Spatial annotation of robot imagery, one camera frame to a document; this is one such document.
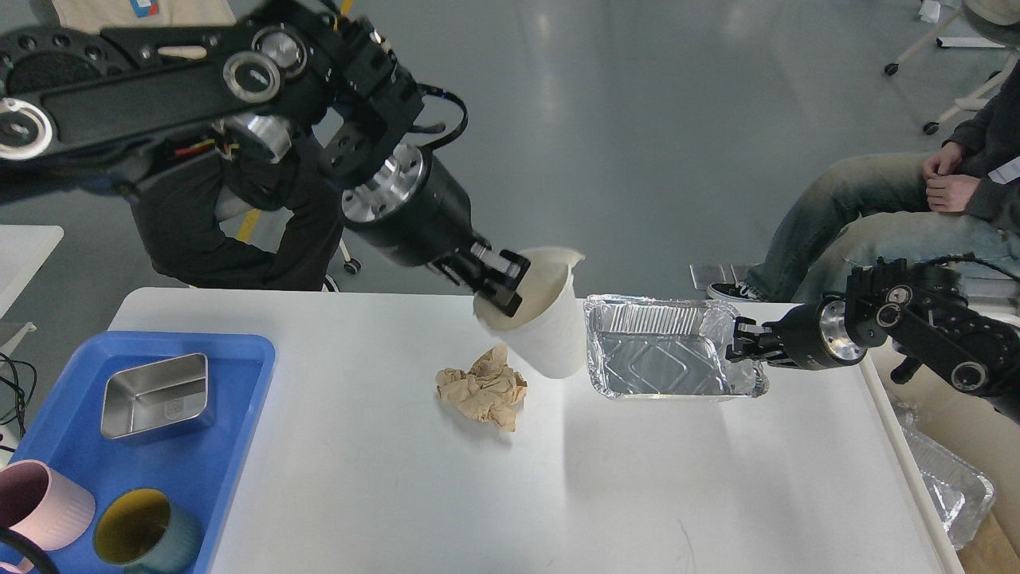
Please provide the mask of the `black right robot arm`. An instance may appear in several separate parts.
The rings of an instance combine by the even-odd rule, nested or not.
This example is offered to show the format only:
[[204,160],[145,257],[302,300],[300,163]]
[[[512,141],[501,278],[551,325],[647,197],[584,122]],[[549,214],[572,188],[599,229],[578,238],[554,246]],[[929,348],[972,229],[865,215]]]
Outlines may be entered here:
[[890,374],[896,384],[926,367],[955,392],[1019,420],[1018,327],[970,308],[948,258],[879,259],[853,269],[842,292],[823,293],[775,322],[740,316],[726,359],[818,371],[853,366],[886,340],[904,357]]

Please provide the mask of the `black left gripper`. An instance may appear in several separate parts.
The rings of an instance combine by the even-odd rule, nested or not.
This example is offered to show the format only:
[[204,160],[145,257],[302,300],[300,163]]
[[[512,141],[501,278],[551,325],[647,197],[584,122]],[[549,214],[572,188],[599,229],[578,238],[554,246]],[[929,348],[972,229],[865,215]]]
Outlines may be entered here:
[[399,144],[368,181],[341,193],[343,224],[400,266],[436,265],[504,316],[517,314],[517,289],[532,262],[495,252],[473,228],[469,194],[423,147]]

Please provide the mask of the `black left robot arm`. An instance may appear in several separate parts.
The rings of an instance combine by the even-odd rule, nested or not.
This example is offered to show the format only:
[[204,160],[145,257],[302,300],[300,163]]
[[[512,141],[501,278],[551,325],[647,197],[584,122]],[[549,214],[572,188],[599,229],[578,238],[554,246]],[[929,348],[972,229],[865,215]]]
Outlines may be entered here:
[[422,133],[416,81],[367,18],[266,1],[230,27],[61,27],[2,36],[2,201],[76,188],[137,199],[160,144],[208,135],[206,150],[278,163],[328,110],[342,124],[318,155],[343,225],[400,266],[429,266],[514,316],[531,262],[473,229],[469,196]]

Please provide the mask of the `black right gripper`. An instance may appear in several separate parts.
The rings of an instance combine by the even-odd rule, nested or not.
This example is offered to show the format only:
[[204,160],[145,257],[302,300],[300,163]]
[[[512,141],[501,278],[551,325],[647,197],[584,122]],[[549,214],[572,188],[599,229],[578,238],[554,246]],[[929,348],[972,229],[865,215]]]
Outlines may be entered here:
[[816,305],[799,305],[772,322],[736,317],[725,359],[810,371],[859,364],[865,349],[851,338],[845,314],[845,299],[827,297]]

